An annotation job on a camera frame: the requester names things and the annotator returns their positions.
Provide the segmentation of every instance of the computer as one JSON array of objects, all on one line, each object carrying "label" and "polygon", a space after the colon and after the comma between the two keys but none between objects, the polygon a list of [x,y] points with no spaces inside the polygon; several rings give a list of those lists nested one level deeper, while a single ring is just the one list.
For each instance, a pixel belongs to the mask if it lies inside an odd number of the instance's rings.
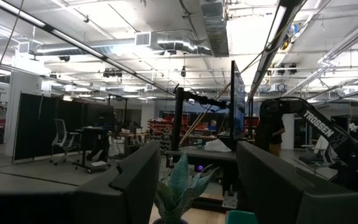
[{"label": "computer", "polygon": [[72,192],[0,192],[0,223],[148,223],[159,168],[152,141]]},{"label": "computer", "polygon": [[241,78],[236,61],[231,62],[230,86],[230,139],[238,140],[245,136],[244,111],[246,108],[246,86]]},{"label": "computer", "polygon": [[358,223],[358,192],[238,142],[241,182],[259,224]]}]

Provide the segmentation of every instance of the white office chair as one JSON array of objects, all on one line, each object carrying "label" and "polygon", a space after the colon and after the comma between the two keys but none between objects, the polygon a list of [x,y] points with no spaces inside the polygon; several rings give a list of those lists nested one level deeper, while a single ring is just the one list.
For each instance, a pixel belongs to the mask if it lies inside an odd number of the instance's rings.
[{"label": "white office chair", "polygon": [[[70,158],[67,153],[68,150],[73,149],[73,141],[74,137],[79,135],[79,133],[69,133],[71,136],[70,141],[67,141],[67,131],[66,131],[66,124],[65,121],[62,119],[55,119],[56,124],[56,137],[52,142],[52,154],[50,156],[49,162],[53,163],[57,166],[58,162],[66,162],[69,161],[71,163],[74,162],[72,158]],[[53,149],[55,146],[61,147],[64,150],[64,155],[60,156],[57,160],[53,161]]]}]

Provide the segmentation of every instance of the robotic arm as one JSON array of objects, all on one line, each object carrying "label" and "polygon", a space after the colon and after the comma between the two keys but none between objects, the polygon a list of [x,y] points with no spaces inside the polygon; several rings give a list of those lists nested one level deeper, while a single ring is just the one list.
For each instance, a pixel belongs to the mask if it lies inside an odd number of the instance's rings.
[{"label": "robotic arm", "polygon": [[355,182],[358,182],[358,141],[304,99],[283,97],[266,100],[260,106],[260,118],[265,120],[281,118],[283,114],[289,113],[298,114],[327,139],[342,161],[336,177],[340,181],[339,184],[358,190],[358,187],[354,186]]}]

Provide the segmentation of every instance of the computer monitor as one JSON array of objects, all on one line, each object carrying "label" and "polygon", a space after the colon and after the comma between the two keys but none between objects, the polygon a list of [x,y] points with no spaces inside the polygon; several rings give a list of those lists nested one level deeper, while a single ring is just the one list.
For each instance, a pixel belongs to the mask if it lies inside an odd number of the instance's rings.
[{"label": "computer monitor", "polygon": [[246,86],[242,81],[236,61],[231,61],[229,128],[231,140],[245,136],[244,112],[246,108]]}]

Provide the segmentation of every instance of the paper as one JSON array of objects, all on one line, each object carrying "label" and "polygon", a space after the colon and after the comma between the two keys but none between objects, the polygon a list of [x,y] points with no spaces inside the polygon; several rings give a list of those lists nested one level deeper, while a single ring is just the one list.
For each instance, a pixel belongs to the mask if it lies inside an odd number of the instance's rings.
[{"label": "paper", "polygon": [[98,161],[98,162],[92,162],[91,165],[92,166],[102,166],[102,165],[105,165],[107,164],[106,162],[104,161]]},{"label": "paper", "polygon": [[204,149],[214,152],[231,152],[231,150],[219,139],[206,142]]}]

